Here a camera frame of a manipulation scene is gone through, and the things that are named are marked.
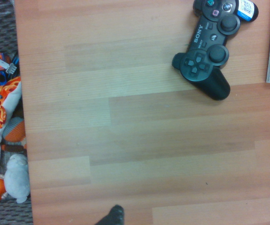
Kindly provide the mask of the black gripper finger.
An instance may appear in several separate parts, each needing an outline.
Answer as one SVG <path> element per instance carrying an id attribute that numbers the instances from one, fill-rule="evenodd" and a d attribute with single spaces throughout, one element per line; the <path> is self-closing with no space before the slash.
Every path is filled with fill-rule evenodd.
<path id="1" fill-rule="evenodd" d="M 113 206 L 96 225 L 124 225 L 124 208 L 118 204 Z"/>

